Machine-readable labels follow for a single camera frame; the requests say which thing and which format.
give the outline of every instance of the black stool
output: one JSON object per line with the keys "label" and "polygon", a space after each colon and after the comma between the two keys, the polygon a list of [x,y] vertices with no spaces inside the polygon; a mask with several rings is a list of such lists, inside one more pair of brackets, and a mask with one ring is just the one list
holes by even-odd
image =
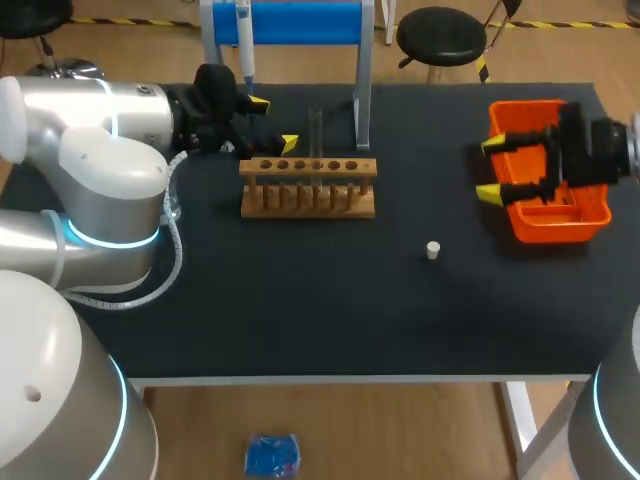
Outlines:
{"label": "black stool", "polygon": [[44,38],[71,20],[72,0],[0,0],[0,38],[18,40],[39,38],[44,63],[27,71],[27,75],[52,78],[104,78],[91,62],[64,59],[56,62],[53,49]]}
{"label": "black stool", "polygon": [[[486,28],[501,3],[507,14],[487,46]],[[425,7],[409,13],[398,25],[398,46],[407,55],[398,67],[403,68],[413,60],[429,65],[427,83],[433,83],[440,74],[440,67],[459,67],[474,62],[495,45],[521,3],[522,0],[498,0],[484,25],[455,8]]]}

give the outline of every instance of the orange basket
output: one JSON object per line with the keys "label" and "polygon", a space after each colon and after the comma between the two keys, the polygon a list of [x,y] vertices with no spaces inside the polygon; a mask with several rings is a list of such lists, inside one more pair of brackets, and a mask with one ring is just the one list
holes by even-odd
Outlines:
{"label": "orange basket", "polygon": [[[489,108],[490,137],[503,132],[542,130],[558,123],[562,100],[495,102]],[[545,174],[543,146],[492,156],[500,183],[539,183]],[[516,237],[524,243],[587,242],[611,221],[607,186],[569,188],[563,182],[553,201],[539,198],[515,202],[507,207]]]}

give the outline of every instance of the blue object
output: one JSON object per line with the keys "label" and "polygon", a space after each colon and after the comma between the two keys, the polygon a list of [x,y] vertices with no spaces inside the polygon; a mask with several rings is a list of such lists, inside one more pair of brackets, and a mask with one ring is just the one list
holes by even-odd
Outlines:
{"label": "blue object", "polygon": [[[360,2],[255,2],[251,15],[255,45],[360,44]],[[238,45],[235,2],[215,2],[213,24],[217,45]]]}
{"label": "blue object", "polygon": [[295,435],[251,437],[244,473],[260,477],[293,477],[300,468],[300,449]]}

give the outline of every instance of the table leg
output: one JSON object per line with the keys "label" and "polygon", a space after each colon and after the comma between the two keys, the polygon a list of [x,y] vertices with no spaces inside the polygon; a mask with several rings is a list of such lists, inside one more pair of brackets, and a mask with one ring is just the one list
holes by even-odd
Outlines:
{"label": "table leg", "polygon": [[516,451],[519,480],[538,480],[567,451],[567,425],[584,383],[574,382],[537,431],[525,382],[500,384]]}
{"label": "table leg", "polygon": [[387,18],[386,27],[387,27],[387,38],[386,44],[391,45],[393,43],[393,32],[395,30],[395,17],[396,17],[396,0],[389,0],[389,16]]}

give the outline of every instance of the cable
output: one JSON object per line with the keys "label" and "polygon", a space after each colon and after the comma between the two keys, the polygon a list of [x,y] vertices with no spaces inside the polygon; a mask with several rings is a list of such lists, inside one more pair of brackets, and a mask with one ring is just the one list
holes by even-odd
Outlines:
{"label": "cable", "polygon": [[176,225],[176,221],[174,220],[171,211],[171,195],[169,194],[169,189],[171,185],[171,176],[174,174],[175,169],[178,167],[178,165],[180,165],[187,157],[187,152],[182,151],[178,155],[176,155],[173,160],[171,160],[171,163],[169,163],[169,178],[167,179],[167,187],[164,191],[164,202],[162,205],[164,217],[162,220],[169,227],[169,232],[171,233],[171,237],[173,239],[175,259],[173,262],[173,269],[171,270],[171,273],[169,274],[167,279],[162,283],[162,285],[142,298],[138,298],[137,300],[130,300],[127,302],[105,302],[103,300],[97,300],[95,298],[86,297],[84,295],[69,291],[63,292],[63,296],[67,300],[71,300],[72,302],[86,305],[88,307],[97,308],[99,310],[130,310],[132,308],[140,307],[155,300],[164,292],[166,292],[169,287],[171,287],[171,285],[173,285],[173,283],[178,278],[178,275],[180,274],[180,269],[182,268],[183,252],[180,232],[178,231],[178,226]]}

